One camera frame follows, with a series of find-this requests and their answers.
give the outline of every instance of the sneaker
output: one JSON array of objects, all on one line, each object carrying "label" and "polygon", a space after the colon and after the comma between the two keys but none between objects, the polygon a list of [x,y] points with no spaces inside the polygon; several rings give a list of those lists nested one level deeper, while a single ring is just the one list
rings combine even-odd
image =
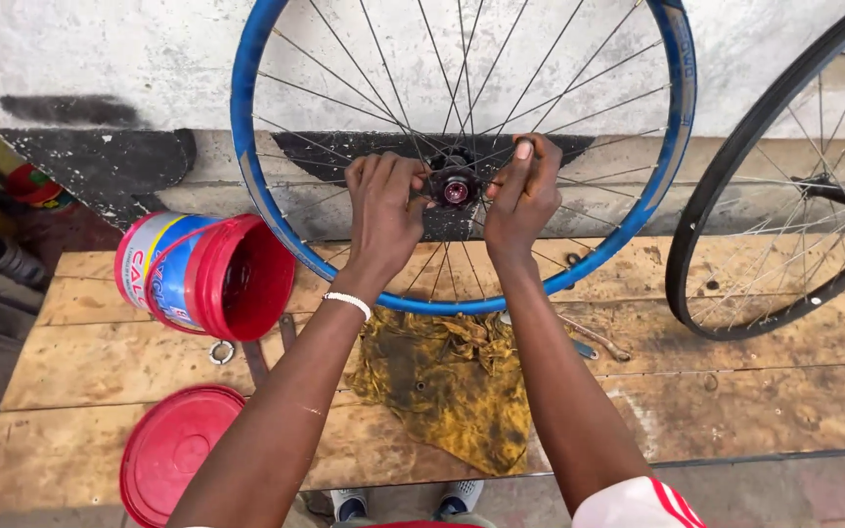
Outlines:
[{"label": "sneaker", "polygon": [[[445,490],[445,495],[442,497],[442,504],[447,502],[457,504],[457,501],[465,505],[464,511],[474,511],[475,503],[478,497],[481,496],[482,489],[485,488],[484,480],[460,480],[458,482],[449,483]],[[463,511],[455,511],[454,513],[463,513]]]},{"label": "sneaker", "polygon": [[367,493],[363,488],[332,489],[332,503],[335,521],[348,521],[352,517],[367,517]]}]

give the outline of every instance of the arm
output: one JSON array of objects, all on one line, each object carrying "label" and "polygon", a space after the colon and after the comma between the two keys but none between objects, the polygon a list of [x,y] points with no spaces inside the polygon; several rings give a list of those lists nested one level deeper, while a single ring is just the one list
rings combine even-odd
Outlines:
[{"label": "arm", "polygon": [[[368,306],[403,269],[423,235],[419,161],[358,158],[345,178],[353,203],[351,250],[331,291]],[[363,324],[357,306],[325,301],[194,475],[167,526],[279,528],[311,465],[321,431]]]},{"label": "arm", "polygon": [[562,153],[539,134],[514,139],[512,163],[488,190],[495,200],[485,222],[485,241],[507,299],[537,435],[573,513],[596,491],[650,476],[651,468],[573,348],[531,255],[534,241],[562,201],[556,187]]}]

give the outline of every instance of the white beaded bracelet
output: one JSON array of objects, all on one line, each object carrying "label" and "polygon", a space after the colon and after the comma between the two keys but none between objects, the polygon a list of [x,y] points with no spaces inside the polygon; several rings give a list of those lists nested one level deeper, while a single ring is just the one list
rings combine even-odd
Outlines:
[{"label": "white beaded bracelet", "polygon": [[336,291],[329,291],[325,295],[322,295],[321,298],[333,299],[335,301],[344,301],[349,305],[357,306],[358,308],[360,308],[360,311],[364,313],[364,322],[370,320],[370,307],[367,306],[364,301],[358,299],[357,297],[354,297],[353,295],[347,295],[346,293],[338,293]]}]

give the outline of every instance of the blue bicycle rim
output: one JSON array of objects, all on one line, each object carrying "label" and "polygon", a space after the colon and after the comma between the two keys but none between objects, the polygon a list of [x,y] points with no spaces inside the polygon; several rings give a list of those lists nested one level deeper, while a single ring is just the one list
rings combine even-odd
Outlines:
[{"label": "blue bicycle rim", "polygon": [[[332,281],[337,270],[325,262],[312,248],[296,235],[283,218],[272,195],[267,190],[263,170],[256,156],[253,139],[252,101],[256,88],[257,72],[267,38],[288,0],[257,0],[246,21],[241,42],[234,59],[230,93],[230,124],[234,137],[237,160],[246,182],[247,190],[259,213],[288,250],[309,269],[325,280]],[[697,61],[687,13],[679,0],[647,0],[651,14],[660,30],[667,57],[670,78],[670,106],[664,143],[657,158],[657,166],[644,187],[634,207],[595,250],[581,258],[568,270],[563,270],[544,281],[547,295],[578,282],[604,261],[614,256],[628,241],[637,235],[651,218],[660,201],[673,182],[683,161],[690,139],[693,114],[697,103]],[[384,292],[378,304],[394,310],[417,314],[450,316],[458,313],[473,315],[503,310],[502,296],[472,301],[422,301],[403,298]]]}]

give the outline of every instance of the bicycle wheel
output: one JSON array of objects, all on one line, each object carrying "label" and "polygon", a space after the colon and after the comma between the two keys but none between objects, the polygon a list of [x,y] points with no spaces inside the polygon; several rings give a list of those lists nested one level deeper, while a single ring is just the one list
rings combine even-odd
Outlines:
[{"label": "bicycle wheel", "polygon": [[[315,243],[349,238],[342,171],[369,152],[393,150],[434,170],[424,191],[439,204],[424,217],[429,246],[378,300],[422,314],[505,306],[476,239],[490,207],[485,182],[509,160],[511,132],[546,133],[565,153],[563,207],[543,236],[572,237],[581,258],[560,263],[538,242],[547,293],[614,255],[670,186],[697,89],[679,1],[329,4],[258,0],[241,36],[230,102],[252,201],[289,251],[326,280],[346,261],[347,246]],[[617,150],[629,146],[635,156]],[[550,263],[557,268],[547,270]],[[477,287],[460,292],[463,274]],[[451,290],[437,288],[446,275]]]},{"label": "bicycle wheel", "polygon": [[804,317],[845,290],[845,17],[723,143],[667,258],[673,314],[714,340]]}]

